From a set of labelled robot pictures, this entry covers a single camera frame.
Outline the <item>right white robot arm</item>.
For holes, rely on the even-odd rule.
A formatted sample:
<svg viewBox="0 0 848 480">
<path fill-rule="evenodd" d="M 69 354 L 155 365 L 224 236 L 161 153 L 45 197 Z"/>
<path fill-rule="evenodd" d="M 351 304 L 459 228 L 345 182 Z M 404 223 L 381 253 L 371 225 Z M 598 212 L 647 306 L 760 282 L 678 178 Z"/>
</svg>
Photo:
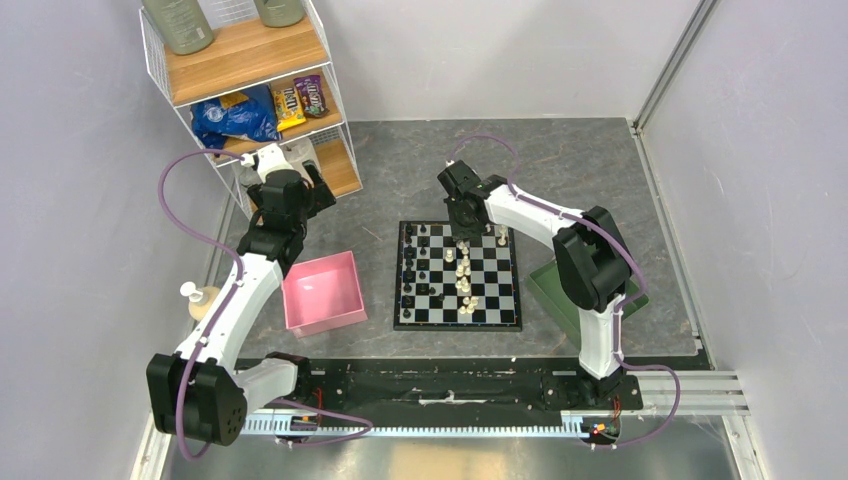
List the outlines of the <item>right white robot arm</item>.
<svg viewBox="0 0 848 480">
<path fill-rule="evenodd" d="M 496 224 L 552 250 L 561 289 L 579 316 L 577 395 L 591 409 L 612 402 L 624 377 L 620 330 L 633 260 L 611 214 L 561 207 L 504 177 L 483 179 L 463 161 L 447 165 L 437 179 L 455 239 L 477 238 Z"/>
</svg>

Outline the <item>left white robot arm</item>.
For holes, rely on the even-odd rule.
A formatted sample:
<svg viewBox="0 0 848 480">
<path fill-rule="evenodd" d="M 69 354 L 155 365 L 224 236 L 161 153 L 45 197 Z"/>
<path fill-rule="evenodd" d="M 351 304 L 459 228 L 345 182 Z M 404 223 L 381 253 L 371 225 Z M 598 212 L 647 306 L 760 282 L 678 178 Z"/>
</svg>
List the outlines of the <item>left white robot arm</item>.
<svg viewBox="0 0 848 480">
<path fill-rule="evenodd" d="M 248 189 L 257 209 L 237 248 L 192 230 L 164 198 L 159 200 L 178 228 L 233 261 L 224 286 L 197 326 L 174 353 L 154 355 L 146 368 L 155 427 L 174 435 L 189 460 L 202 455 L 189 449 L 189 440 L 205 448 L 230 445 L 254 411 L 278 399 L 301 408 L 314 393 L 311 378 L 299 372 L 307 363 L 303 357 L 272 353 L 242 371 L 236 361 L 261 309 L 301 254 L 308 220 L 334 205 L 335 197 L 316 167 L 297 170 L 277 144 L 231 157 L 260 178 Z"/>
</svg>

